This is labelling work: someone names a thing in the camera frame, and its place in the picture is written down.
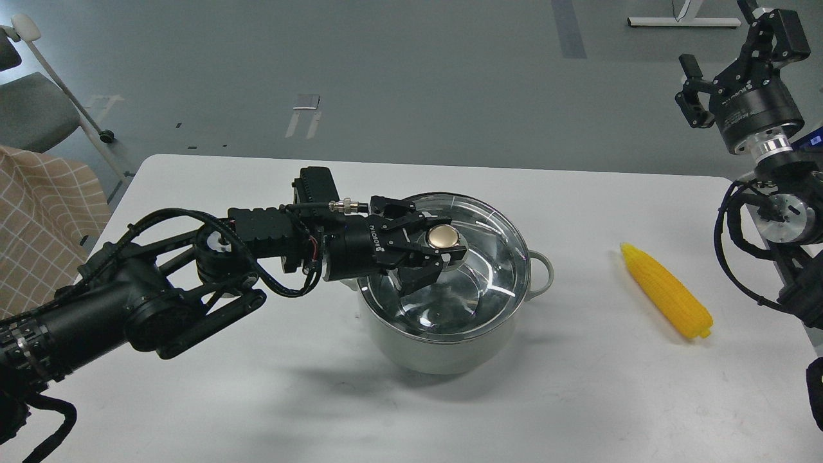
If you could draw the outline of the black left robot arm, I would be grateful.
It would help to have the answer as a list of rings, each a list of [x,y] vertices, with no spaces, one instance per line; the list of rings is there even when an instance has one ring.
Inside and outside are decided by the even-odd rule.
[[[393,275],[402,296],[436,282],[467,247],[449,217],[411,199],[342,199],[326,167],[306,167],[294,200],[276,208],[232,208],[226,217],[192,209],[148,214],[83,266],[51,301],[2,321],[2,441],[30,408],[64,416],[26,461],[41,462],[71,433],[73,404],[44,395],[50,382],[124,343],[174,358],[262,307],[262,282],[301,297],[320,280]]]

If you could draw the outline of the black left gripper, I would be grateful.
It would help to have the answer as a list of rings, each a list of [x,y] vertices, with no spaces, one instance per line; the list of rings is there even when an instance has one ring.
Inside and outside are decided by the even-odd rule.
[[[326,236],[323,279],[338,281],[385,275],[400,297],[437,282],[441,273],[461,265],[467,246],[431,248],[408,243],[402,235],[420,237],[444,225],[443,217],[426,216],[414,202],[372,196],[370,215],[345,217]]]

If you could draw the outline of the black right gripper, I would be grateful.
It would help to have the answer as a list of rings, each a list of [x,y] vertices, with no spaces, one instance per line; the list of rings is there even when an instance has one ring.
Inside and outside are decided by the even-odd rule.
[[[793,136],[805,121],[780,69],[807,59],[810,44],[797,12],[761,8],[756,1],[738,1],[749,24],[738,58],[709,82],[694,55],[680,55],[685,80],[675,100],[691,128],[717,123],[728,152],[738,154],[751,135],[783,128]],[[700,100],[710,96],[710,111]]]

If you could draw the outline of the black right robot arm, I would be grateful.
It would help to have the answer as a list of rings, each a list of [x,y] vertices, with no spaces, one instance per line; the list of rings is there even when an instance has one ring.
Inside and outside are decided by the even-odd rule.
[[[821,243],[821,146],[791,144],[804,120],[780,78],[783,67],[810,56],[810,46],[793,10],[761,8],[755,1],[738,7],[748,23],[739,56],[707,80],[695,56],[681,55],[684,80],[675,100],[691,127],[716,126],[730,153],[752,156],[755,164],[750,175],[732,182],[718,208],[712,241],[723,272],[761,307],[820,329],[822,258],[806,246]],[[775,300],[733,275],[723,232],[737,249],[774,263],[782,281]]]

